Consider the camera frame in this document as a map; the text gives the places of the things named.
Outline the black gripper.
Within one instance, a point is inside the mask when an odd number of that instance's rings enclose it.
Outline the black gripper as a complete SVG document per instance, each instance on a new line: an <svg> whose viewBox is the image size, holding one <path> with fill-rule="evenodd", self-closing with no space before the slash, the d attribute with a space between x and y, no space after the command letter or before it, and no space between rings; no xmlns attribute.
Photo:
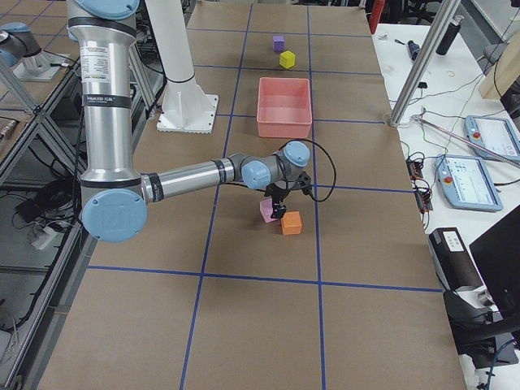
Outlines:
<svg viewBox="0 0 520 390"><path fill-rule="evenodd" d="M286 188L285 186L280 187L275 183L266 186L266 196L271 198L272 219L282 219L284 217L286 206L283 201L291 191L291 188Z"/></svg>

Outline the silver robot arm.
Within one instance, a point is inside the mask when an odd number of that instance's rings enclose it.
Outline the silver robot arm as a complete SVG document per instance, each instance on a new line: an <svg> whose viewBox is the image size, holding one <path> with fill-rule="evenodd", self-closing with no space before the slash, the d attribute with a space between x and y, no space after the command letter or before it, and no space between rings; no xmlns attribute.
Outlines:
<svg viewBox="0 0 520 390"><path fill-rule="evenodd" d="M287 183L295 189L310 159L309 148L290 141L266 157L233 154L162 173L141 174L132 165L130 54L137 38L136 1L70 1L68 32L80 47L82 105L88 166L80 178L84 228L100 241L139 234L151 202L243 180L274 194L276 218L284 213ZM159 129L209 133L219 99L198 85L182 6L146 4L167 80Z"/></svg>
<svg viewBox="0 0 520 390"><path fill-rule="evenodd" d="M32 58L41 52L41 46L27 24L10 22L1 26L1 60L8 67L13 67L22 59Z"/></svg>

